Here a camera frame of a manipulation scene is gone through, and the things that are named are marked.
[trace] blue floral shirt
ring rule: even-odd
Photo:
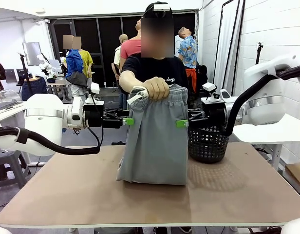
[[[184,66],[189,68],[196,68],[198,45],[192,36],[186,37],[181,43],[178,53],[184,56]]]

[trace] red shirt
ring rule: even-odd
[[[127,59],[128,56],[141,52],[141,40],[127,40],[121,45],[121,58]]]

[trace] yellow t-shirt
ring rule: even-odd
[[[87,69],[90,64],[93,64],[93,59],[90,55],[90,53],[86,50],[79,50],[78,51],[82,57],[83,60],[83,74],[88,78]]]

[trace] white t-shirt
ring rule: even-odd
[[[121,54],[121,46],[115,49],[114,61],[113,63],[116,65],[120,65],[120,54]]]

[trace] white brick wall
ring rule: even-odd
[[[204,9],[202,62],[213,78],[220,11],[223,0]],[[243,90],[243,72],[256,60],[256,43],[263,42],[260,62],[288,53],[300,54],[300,0],[246,0],[235,94]],[[286,112],[300,119],[300,85],[297,79],[282,83]],[[300,162],[300,143],[285,144],[281,156],[286,163]]]

